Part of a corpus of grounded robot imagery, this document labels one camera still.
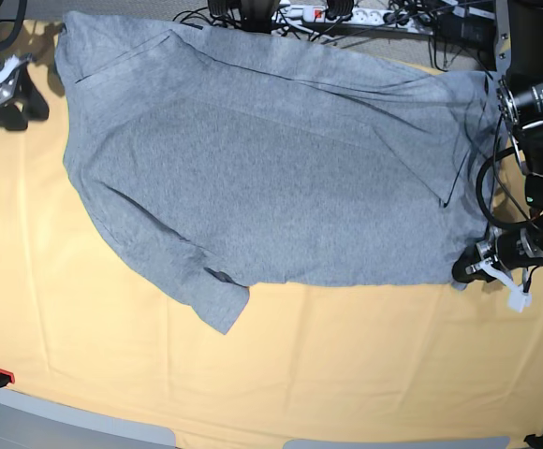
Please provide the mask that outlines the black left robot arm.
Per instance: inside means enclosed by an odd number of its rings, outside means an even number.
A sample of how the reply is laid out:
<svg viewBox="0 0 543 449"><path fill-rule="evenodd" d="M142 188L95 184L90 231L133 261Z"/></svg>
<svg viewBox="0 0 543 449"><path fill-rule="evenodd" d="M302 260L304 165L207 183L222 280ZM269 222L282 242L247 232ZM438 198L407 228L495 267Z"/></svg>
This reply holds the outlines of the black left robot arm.
<svg viewBox="0 0 543 449"><path fill-rule="evenodd" d="M535 269L543 267L543 1L506 5L511 40L508 67L497 86L501 115L510 147L495 144L476 179L476 198L489 226L483 240L468 247L452 268L455 282L504 280L523 269L522 292L528 292ZM496 218L484 197L484 179L498 163L514 156L524 176L529 208L519 222Z"/></svg>

